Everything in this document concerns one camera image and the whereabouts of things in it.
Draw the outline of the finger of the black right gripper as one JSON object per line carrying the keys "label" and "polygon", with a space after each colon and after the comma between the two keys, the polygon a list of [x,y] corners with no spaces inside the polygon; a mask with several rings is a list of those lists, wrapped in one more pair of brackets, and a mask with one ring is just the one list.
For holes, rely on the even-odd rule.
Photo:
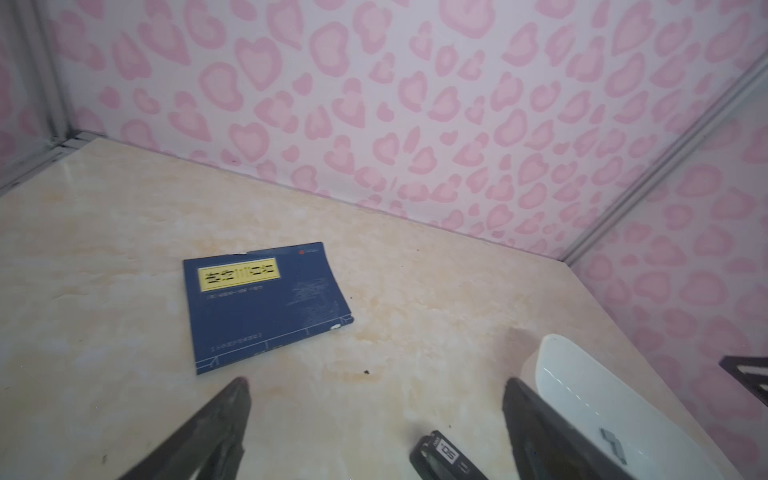
{"label": "finger of the black right gripper", "polygon": [[768,406],[768,358],[724,356],[719,366],[746,390]]}

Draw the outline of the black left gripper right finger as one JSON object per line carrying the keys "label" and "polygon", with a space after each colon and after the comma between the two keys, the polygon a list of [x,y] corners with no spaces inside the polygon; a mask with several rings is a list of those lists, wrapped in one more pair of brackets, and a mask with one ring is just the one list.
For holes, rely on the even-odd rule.
{"label": "black left gripper right finger", "polygon": [[521,479],[631,477],[517,377],[505,385],[502,411]]}

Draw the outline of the blue book yellow label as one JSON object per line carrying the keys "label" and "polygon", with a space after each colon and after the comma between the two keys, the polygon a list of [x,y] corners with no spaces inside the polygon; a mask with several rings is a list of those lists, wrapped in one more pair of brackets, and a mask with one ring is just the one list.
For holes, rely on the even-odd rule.
{"label": "blue book yellow label", "polygon": [[198,375],[348,326],[321,242],[183,261]]}

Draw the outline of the black long stapler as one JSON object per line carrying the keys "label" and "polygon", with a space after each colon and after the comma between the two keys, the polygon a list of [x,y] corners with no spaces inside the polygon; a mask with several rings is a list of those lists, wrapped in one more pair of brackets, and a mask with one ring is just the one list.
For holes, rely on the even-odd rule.
{"label": "black long stapler", "polygon": [[439,430],[422,436],[410,452],[411,465],[425,480],[487,480]]}

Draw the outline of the white plastic tray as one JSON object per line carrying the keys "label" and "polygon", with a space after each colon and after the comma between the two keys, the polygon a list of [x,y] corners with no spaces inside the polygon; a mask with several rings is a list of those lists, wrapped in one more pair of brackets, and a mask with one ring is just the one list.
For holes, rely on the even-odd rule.
{"label": "white plastic tray", "polygon": [[522,379],[634,479],[721,479],[686,433],[589,353],[549,334]]}

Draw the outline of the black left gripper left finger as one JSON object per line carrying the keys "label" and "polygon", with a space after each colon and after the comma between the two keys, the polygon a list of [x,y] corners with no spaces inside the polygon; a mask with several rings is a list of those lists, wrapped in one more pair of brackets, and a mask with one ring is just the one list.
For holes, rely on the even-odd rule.
{"label": "black left gripper left finger", "polygon": [[233,379],[124,479],[234,479],[251,410],[248,380]]}

